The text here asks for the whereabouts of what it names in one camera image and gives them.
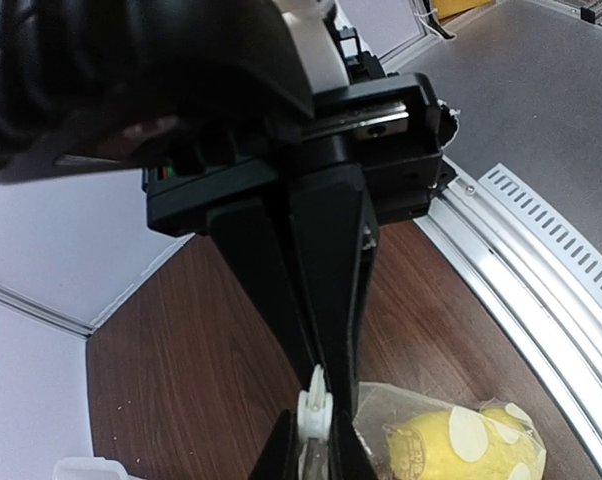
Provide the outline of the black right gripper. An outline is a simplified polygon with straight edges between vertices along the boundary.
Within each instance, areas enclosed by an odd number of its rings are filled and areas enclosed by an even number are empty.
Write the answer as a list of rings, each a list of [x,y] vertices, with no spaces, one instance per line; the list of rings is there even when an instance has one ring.
[[[336,1],[0,1],[0,184],[140,170],[149,226],[209,235],[293,182],[362,168],[377,225],[424,216],[455,170],[453,111],[389,74]]]

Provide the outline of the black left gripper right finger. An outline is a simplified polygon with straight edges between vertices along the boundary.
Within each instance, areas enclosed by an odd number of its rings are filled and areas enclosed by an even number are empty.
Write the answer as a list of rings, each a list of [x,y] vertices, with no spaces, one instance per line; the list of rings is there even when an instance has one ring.
[[[376,479],[352,418],[346,412],[338,412],[332,421],[328,465],[329,479]]]

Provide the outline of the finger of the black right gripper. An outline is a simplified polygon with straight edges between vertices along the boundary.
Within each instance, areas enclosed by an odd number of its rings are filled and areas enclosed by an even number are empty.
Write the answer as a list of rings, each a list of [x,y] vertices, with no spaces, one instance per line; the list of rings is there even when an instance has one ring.
[[[318,360],[337,412],[358,406],[357,349],[378,225],[358,165],[306,175],[290,190],[290,225]]]
[[[259,197],[215,207],[208,233],[303,385],[319,362],[290,243]]]

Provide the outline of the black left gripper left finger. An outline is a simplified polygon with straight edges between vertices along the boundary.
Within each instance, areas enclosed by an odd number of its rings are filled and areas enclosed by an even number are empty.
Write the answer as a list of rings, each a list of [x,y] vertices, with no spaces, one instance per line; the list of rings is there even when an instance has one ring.
[[[284,410],[274,423],[248,479],[299,479],[302,449],[297,414],[292,410]]]

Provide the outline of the clear zip top bag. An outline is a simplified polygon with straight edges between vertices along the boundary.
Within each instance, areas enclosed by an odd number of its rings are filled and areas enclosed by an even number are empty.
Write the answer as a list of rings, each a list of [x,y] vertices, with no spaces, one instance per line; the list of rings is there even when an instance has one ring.
[[[541,479],[529,415],[495,399],[469,408],[388,383],[359,384],[353,426],[375,479]]]

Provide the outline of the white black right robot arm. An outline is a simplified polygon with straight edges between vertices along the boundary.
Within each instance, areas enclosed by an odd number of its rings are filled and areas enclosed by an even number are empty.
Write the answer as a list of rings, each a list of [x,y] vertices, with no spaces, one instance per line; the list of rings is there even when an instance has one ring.
[[[453,176],[453,113],[333,1],[0,1],[0,185],[141,170],[148,227],[212,239],[338,412],[383,225]]]

